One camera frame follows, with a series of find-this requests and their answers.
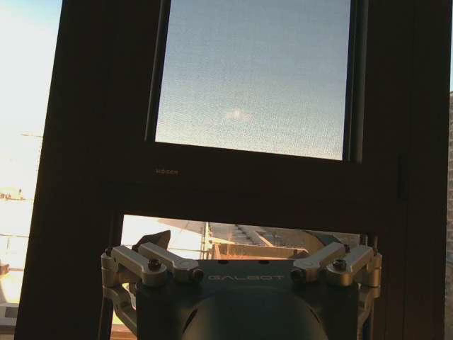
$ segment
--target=metal bracket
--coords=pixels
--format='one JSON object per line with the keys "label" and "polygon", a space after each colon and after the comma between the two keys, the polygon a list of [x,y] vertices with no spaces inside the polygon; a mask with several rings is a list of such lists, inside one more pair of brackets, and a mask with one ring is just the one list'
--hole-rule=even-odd
{"label": "metal bracket", "polygon": [[196,260],[184,259],[151,242],[141,244],[139,254],[161,261],[179,282],[200,282],[203,279],[203,270]]}
{"label": "metal bracket", "polygon": [[291,277],[294,281],[301,283],[317,281],[318,274],[322,269],[334,259],[342,257],[345,254],[346,248],[344,244],[332,242],[305,259],[295,260]]}
{"label": "metal bracket", "polygon": [[121,285],[114,288],[103,286],[103,296],[112,300],[116,315],[137,336],[137,311],[132,307],[129,292]]}
{"label": "metal bracket", "polygon": [[348,287],[354,279],[369,287],[381,285],[382,255],[374,255],[373,248],[357,246],[343,259],[338,259],[326,267],[327,281],[332,285]]}

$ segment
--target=window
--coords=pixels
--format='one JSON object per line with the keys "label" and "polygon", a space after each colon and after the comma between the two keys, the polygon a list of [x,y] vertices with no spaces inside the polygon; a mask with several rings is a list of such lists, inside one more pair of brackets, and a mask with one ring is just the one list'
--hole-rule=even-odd
{"label": "window", "polygon": [[173,0],[156,141],[342,159],[352,2]]}
{"label": "window", "polygon": [[61,0],[0,4],[0,339],[21,295]]}

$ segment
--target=window frame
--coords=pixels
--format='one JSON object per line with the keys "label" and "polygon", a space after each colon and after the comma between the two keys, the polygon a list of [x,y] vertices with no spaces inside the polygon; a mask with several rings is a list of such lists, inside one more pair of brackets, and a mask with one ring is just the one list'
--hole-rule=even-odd
{"label": "window frame", "polygon": [[[185,186],[149,180],[141,122],[151,75],[137,66],[152,52],[145,42],[153,36],[138,33],[156,22],[153,6],[63,2],[16,339],[96,336],[100,255],[119,242],[115,216],[156,211],[377,235],[384,283],[375,339],[442,339],[451,1],[371,1],[362,163],[304,159],[308,179],[290,193],[274,191],[278,200],[258,187],[244,192],[236,191],[241,183],[218,185],[217,176]],[[260,157],[241,158],[267,165]],[[290,161],[281,164],[291,171]],[[266,180],[257,176],[257,183]],[[273,188],[282,184],[291,183],[279,178]],[[419,232],[426,225],[428,241]],[[62,227],[63,234],[55,232]],[[423,256],[416,256],[420,249]],[[52,304],[42,294],[49,278],[58,280]]]}

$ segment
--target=screw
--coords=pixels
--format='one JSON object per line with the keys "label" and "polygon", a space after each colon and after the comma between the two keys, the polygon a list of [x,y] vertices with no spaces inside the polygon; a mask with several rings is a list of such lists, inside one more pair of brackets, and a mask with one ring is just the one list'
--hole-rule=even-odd
{"label": "screw", "polygon": [[205,273],[199,268],[196,268],[192,271],[192,280],[195,282],[200,282],[203,277],[205,276]]}
{"label": "screw", "polygon": [[346,261],[343,260],[343,259],[336,259],[332,263],[332,265],[337,271],[345,271],[346,270]]}
{"label": "screw", "polygon": [[301,271],[298,268],[292,269],[290,276],[294,282],[298,282],[298,283],[306,282],[305,272]]}
{"label": "screw", "polygon": [[162,263],[158,259],[151,259],[148,261],[148,268],[150,271],[158,271]]}

